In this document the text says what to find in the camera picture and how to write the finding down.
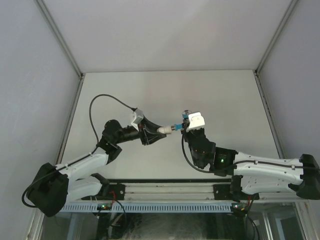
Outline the white pipe elbow fitting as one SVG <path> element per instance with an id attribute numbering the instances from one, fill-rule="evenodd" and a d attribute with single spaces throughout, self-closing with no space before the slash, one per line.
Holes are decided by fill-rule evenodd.
<path id="1" fill-rule="evenodd" d="M 157 129 L 157 132 L 164 135 L 170 135 L 172 133 L 172 127 L 170 125 L 161 126 Z"/>

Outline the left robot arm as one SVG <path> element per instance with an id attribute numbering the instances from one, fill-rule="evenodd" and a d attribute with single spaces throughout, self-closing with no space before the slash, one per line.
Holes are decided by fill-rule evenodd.
<path id="1" fill-rule="evenodd" d="M 159 126 L 144 116 L 135 118 L 126 127 L 115 119 L 109 120 L 93 151 L 70 162 L 43 164 L 22 193 L 21 201 L 26 207 L 37 208 L 52 217 L 68 202 L 89 196 L 104 200 L 110 193 L 108 180 L 95 170 L 112 163 L 120 155 L 119 145 L 140 140 L 142 145 L 148 146 L 171 133 L 171 127 Z"/>

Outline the blue water faucet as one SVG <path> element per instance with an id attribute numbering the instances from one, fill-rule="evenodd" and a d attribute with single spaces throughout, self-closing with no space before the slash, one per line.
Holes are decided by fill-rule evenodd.
<path id="1" fill-rule="evenodd" d="M 189 114 L 191 114 L 192 111 L 190 110 L 184 110 L 182 112 L 182 123 L 174 124 L 170 128 L 172 131 L 179 131 L 183 130 L 185 125 L 189 123 Z"/>

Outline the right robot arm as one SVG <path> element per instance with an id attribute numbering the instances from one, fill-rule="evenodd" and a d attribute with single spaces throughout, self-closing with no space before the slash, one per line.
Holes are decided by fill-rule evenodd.
<path id="1" fill-rule="evenodd" d="M 278 159 L 254 156 L 217 147 L 203 128 L 181 131 L 181 145 L 188 146 L 186 162 L 196 171 L 231 177 L 230 195 L 237 200 L 260 193 L 295 193 L 299 198 L 319 200 L 320 166 L 310 154 Z"/>

